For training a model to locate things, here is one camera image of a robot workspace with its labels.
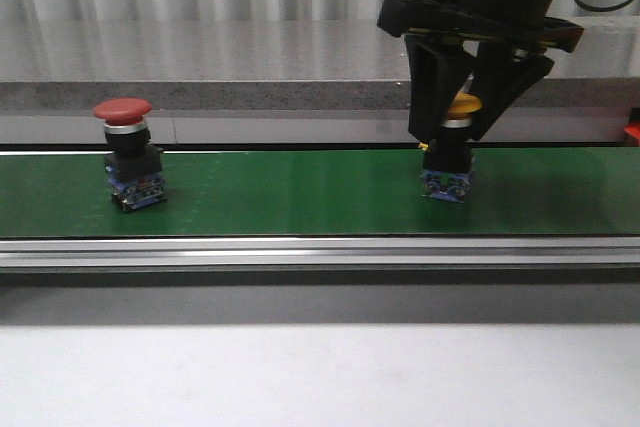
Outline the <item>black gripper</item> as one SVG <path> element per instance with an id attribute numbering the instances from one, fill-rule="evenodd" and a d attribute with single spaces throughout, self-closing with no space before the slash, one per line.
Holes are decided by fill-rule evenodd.
<path id="1" fill-rule="evenodd" d="M 404 40 L 411 76 L 408 130 L 418 141 L 436 137 L 445 113 L 472 72 L 475 58 L 460 44 L 443 44 L 409 33 L 571 53 L 584 32 L 578 24 L 553 17 L 545 18 L 540 28 L 520 27 L 441 0 L 383 0 L 377 26 L 393 37 L 407 34 Z M 469 93 L 482 101 L 482 108 L 473 117 L 470 138 L 480 140 L 553 65 L 545 55 L 517 58 L 508 45 L 481 43 Z"/>

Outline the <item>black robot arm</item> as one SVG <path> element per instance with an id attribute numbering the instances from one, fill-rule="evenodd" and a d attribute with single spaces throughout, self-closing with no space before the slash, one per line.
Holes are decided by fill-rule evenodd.
<path id="1" fill-rule="evenodd" d="M 465 82 L 482 102 L 468 137 L 480 139 L 583 29 L 548 16 L 552 0 L 384 0 L 377 25 L 405 40 L 411 75 L 409 132 L 428 143 Z"/>

